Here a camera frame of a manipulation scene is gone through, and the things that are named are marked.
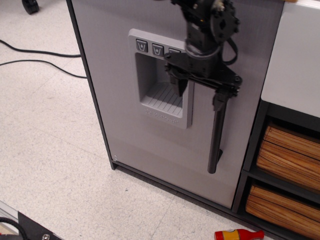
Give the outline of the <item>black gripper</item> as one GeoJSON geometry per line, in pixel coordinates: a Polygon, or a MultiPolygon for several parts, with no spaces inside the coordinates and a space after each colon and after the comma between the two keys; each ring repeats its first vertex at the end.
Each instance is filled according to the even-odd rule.
{"type": "Polygon", "coordinates": [[[170,84],[179,97],[184,94],[189,81],[214,89],[213,110],[219,112],[239,93],[242,78],[227,67],[218,54],[198,58],[187,53],[169,52],[164,55],[164,60],[170,84]]]}

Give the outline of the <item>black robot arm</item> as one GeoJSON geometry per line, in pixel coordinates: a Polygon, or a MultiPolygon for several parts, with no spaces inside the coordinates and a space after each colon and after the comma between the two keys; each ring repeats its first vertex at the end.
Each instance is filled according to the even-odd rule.
{"type": "Polygon", "coordinates": [[[230,98],[237,96],[242,78],[228,66],[237,61],[223,59],[224,44],[235,54],[238,48],[232,35],[239,32],[240,20],[230,0],[173,0],[186,21],[184,52],[164,55],[165,71],[174,92],[182,96],[189,81],[215,90],[213,109],[222,111],[230,98]]]}

